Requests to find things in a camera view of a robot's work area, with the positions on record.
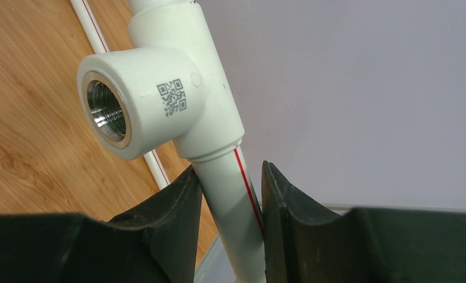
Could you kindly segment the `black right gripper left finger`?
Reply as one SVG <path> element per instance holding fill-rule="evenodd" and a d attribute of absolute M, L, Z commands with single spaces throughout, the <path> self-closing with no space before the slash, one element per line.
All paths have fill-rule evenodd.
<path fill-rule="evenodd" d="M 202 192 L 193 168 L 110 221 L 0 215 L 0 282 L 192 282 Z"/>

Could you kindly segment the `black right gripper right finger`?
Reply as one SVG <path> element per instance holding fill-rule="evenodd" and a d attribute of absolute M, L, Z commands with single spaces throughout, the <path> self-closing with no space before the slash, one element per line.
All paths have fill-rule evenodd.
<path fill-rule="evenodd" d="M 339 215 L 267 161 L 261 187 L 268 282 L 466 282 L 466 213 Z"/>

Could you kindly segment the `white PVC pipe frame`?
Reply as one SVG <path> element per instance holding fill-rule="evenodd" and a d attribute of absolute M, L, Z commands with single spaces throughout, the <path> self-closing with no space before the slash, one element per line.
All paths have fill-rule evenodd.
<path fill-rule="evenodd" d="M 77 90 L 99 140 L 133 160 L 166 142 L 200 182 L 237 282 L 265 282 L 262 213 L 244 127 L 201 6 L 129 1 L 132 48 L 89 55 Z"/>

